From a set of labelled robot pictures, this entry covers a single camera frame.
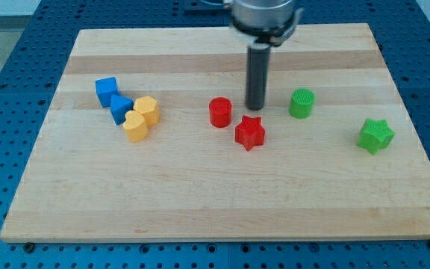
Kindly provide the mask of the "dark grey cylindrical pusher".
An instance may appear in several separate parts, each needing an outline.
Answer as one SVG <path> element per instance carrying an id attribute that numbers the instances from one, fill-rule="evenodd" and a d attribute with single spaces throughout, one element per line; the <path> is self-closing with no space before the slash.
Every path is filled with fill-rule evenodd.
<path id="1" fill-rule="evenodd" d="M 269 56 L 271 48 L 247 48 L 245 105 L 249 110 L 259 111 L 264 107 Z"/>

